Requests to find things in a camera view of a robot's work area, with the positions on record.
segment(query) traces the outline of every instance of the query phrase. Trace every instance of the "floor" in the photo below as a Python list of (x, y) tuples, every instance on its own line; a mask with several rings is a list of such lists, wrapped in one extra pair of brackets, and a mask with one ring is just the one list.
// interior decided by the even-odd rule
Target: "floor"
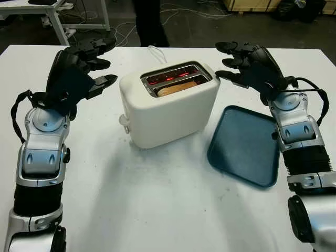
[[(82, 5), (76, 5), (79, 13)], [(165, 3), (182, 5), (202, 13), (221, 15), (225, 13), (220, 4), (198, 3), (197, 0), (166, 0)], [(101, 20), (100, 1), (84, 1), (88, 18), (97, 18), (89, 22)], [(110, 24), (118, 27), (118, 32), (126, 35), (134, 27), (135, 14), (131, 0), (106, 0)], [(181, 8), (176, 5), (165, 4), (163, 9)], [(61, 19), (66, 22), (78, 22), (79, 18), (62, 14)], [(311, 24), (299, 20), (280, 22), (270, 17), (268, 13), (237, 13), (229, 14), (221, 19), (208, 19), (197, 15), (190, 10), (181, 10), (178, 13), (167, 11), (161, 13), (162, 23), (171, 47), (213, 47), (217, 41), (250, 41), (269, 48), (319, 48), (329, 59), (336, 64), (336, 16), (319, 16)], [(139, 46), (139, 38), (134, 29), (127, 40), (117, 33), (118, 43), (125, 46)], [(114, 31), (106, 33), (104, 30), (80, 31), (75, 34), (76, 40), (87, 37), (114, 36)], [(58, 45), (58, 39), (52, 28), (42, 28), (39, 15), (18, 16), (8, 26), (0, 26), (0, 53), (10, 44)]]

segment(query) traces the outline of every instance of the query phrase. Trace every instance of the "white tabletop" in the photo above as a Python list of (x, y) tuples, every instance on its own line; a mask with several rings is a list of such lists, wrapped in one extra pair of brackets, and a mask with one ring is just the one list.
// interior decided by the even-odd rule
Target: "white tabletop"
[[(0, 247), (13, 206), (20, 147), (9, 111), (20, 92), (45, 90), (54, 56), (62, 48), (9, 46), (0, 56)], [(200, 58), (213, 70), (225, 69), (221, 63), (225, 55), (212, 48), (163, 51), (168, 61)], [(320, 129), (336, 167), (335, 66), (320, 50), (270, 52), (286, 76), (306, 77), (328, 93), (330, 111)], [(102, 58), (112, 65), (90, 73), (94, 78), (121, 77), (158, 64), (146, 48), (115, 48)], [(310, 93), (309, 99), (309, 112), (317, 119), (322, 102), (316, 93)], [(66, 140), (71, 148), (62, 196), (67, 251), (311, 251), (291, 230), (287, 200), (292, 193), (282, 156), (278, 181), (268, 190), (220, 174), (209, 165), (208, 145), (222, 110), (231, 104), (270, 115), (256, 91), (222, 80), (204, 131), (141, 150), (118, 124), (123, 113), (118, 83), (99, 97), (81, 101)], [(28, 101), (19, 105), (17, 119), (22, 130), (29, 109)]]
[(50, 9), (55, 8), (60, 3), (62, 3), (64, 0), (57, 0), (52, 5), (38, 5), (38, 4), (30, 4), (28, 0), (11, 0), (11, 1), (5, 1), (0, 2), (0, 10), (1, 9)]

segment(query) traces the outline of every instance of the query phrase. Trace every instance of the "blue tray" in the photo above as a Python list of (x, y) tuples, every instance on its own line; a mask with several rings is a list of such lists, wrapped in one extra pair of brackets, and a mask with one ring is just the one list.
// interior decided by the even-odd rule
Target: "blue tray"
[(238, 106), (224, 109), (207, 157), (209, 163), (261, 187), (275, 184), (278, 176), (279, 147), (271, 134), (272, 117)]

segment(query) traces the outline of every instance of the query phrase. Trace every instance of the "toaster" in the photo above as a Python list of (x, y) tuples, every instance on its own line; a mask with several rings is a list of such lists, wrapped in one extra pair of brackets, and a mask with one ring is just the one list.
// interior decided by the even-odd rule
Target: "toaster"
[(119, 122), (140, 148), (171, 142), (206, 126), (219, 84), (201, 61), (128, 74), (119, 82), (124, 107)]

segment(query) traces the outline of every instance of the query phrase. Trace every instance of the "person's leg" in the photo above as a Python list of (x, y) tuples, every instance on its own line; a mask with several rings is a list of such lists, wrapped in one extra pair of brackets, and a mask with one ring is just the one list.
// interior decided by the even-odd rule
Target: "person's leg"
[(160, 21), (160, 0), (132, 1), (141, 46), (168, 47), (169, 43)]

